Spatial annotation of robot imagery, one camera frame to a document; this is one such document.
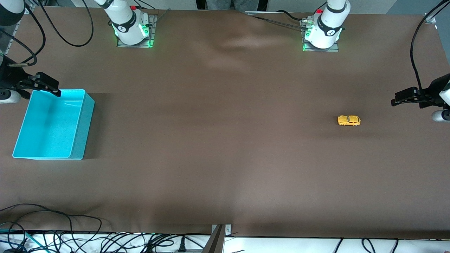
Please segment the metal post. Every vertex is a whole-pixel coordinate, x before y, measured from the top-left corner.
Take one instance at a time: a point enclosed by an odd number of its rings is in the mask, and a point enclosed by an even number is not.
[[[225,225],[217,225],[202,253],[222,253],[225,239]]]

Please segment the gray pants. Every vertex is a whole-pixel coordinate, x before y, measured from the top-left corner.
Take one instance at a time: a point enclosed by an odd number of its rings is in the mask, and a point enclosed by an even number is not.
[[[208,9],[230,9],[232,0],[206,0]],[[240,12],[256,11],[259,0],[233,0],[234,8]]]

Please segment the brown table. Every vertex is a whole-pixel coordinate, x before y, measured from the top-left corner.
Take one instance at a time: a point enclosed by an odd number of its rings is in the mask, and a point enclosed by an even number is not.
[[[86,10],[48,10],[69,41],[87,39]],[[27,69],[94,98],[85,159],[12,158],[27,101],[2,105],[2,207],[90,214],[108,231],[232,223],[252,236],[450,236],[450,125],[431,120],[437,108],[390,105],[416,85],[409,45],[420,16],[350,15],[340,52],[317,53],[302,51],[298,31],[235,11],[169,11],[154,48],[116,48],[104,11],[91,12],[94,38],[74,48],[36,10],[47,46]],[[39,47],[30,16],[17,38]],[[415,49],[426,86],[449,72],[434,25]],[[14,45],[9,56],[27,53]],[[361,126],[338,126],[341,114],[360,116]],[[22,224],[68,229],[53,215]]]

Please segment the white floor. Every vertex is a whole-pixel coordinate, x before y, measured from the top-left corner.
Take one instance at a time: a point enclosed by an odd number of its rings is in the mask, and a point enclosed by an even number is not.
[[[95,238],[99,238],[105,235],[98,235]],[[119,241],[120,244],[125,243],[130,238],[133,238],[135,234],[129,235]],[[151,235],[145,235],[145,238],[150,238]],[[75,234],[75,238],[80,239],[90,239],[92,235],[79,235]],[[198,236],[190,235],[189,238],[195,240],[201,245],[205,245],[209,236]],[[15,243],[20,243],[22,241],[23,235],[12,235],[11,241]],[[44,240],[42,235],[33,235],[33,238],[44,245]],[[70,235],[64,235],[63,239],[71,239]],[[6,235],[0,235],[0,240],[6,241]],[[53,236],[46,235],[47,243],[53,241]],[[91,241],[83,246],[83,250],[87,253],[99,253],[102,238],[98,240]],[[378,253],[390,253],[395,244],[394,240],[388,239],[372,239],[373,246]],[[244,253],[333,253],[339,239],[310,239],[310,238],[245,238],[245,237],[227,237],[225,239],[224,253],[235,253],[242,251]],[[73,245],[73,248],[77,247],[73,241],[68,242]],[[199,248],[195,244],[186,240],[187,249],[197,249]],[[127,244],[127,246],[141,246],[144,244],[142,237],[138,237],[135,240]],[[27,249],[37,248],[39,245],[32,240],[27,240],[25,244]],[[174,244],[170,247],[158,247],[157,252],[174,252],[180,246],[180,237],[174,239]],[[112,252],[119,246],[113,244],[107,252]],[[9,245],[6,243],[0,243],[0,250],[8,249]],[[128,253],[139,253],[142,248],[128,249]],[[450,251],[450,241],[436,241],[436,240],[400,240],[396,253],[444,253],[445,251]],[[70,253],[71,250],[68,246],[63,246],[61,248],[62,253]],[[339,253],[366,253],[361,245],[360,239],[344,239],[341,246],[339,247]]]

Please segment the blue plastic bin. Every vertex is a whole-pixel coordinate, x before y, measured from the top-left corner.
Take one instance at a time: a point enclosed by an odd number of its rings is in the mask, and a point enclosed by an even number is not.
[[[94,100],[85,90],[61,90],[59,98],[34,90],[13,157],[83,159],[93,110]]]

